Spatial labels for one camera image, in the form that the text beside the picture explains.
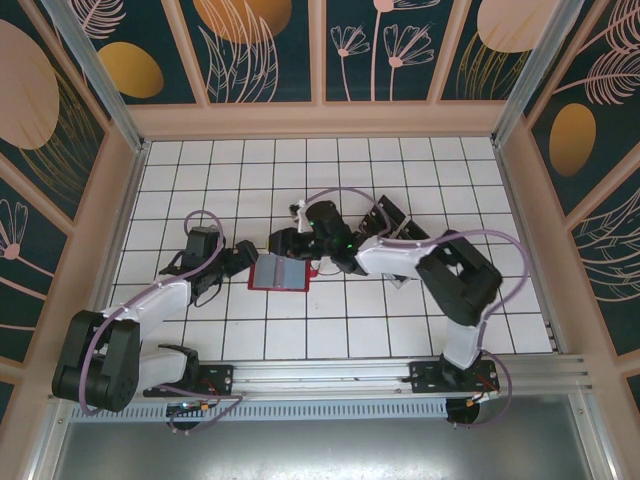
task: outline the black bracket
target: black bracket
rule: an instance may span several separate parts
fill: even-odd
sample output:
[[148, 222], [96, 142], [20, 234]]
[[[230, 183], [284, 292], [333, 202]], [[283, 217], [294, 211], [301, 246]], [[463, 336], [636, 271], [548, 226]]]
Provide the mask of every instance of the black bracket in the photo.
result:
[[[231, 395], [233, 388], [233, 365], [200, 365], [198, 379], [194, 383], [191, 392], [194, 397], [198, 394], [211, 395], [211, 385], [219, 395]], [[154, 387], [143, 392], [147, 398], [174, 398], [184, 397], [179, 393], [168, 392]]]
[[491, 360], [477, 360], [470, 368], [464, 370], [464, 375], [457, 385], [452, 385], [449, 380], [445, 379], [440, 360], [411, 362], [409, 377], [403, 381], [411, 383], [413, 393], [468, 393], [473, 395], [475, 392], [481, 392], [487, 388], [500, 390], [496, 366]]

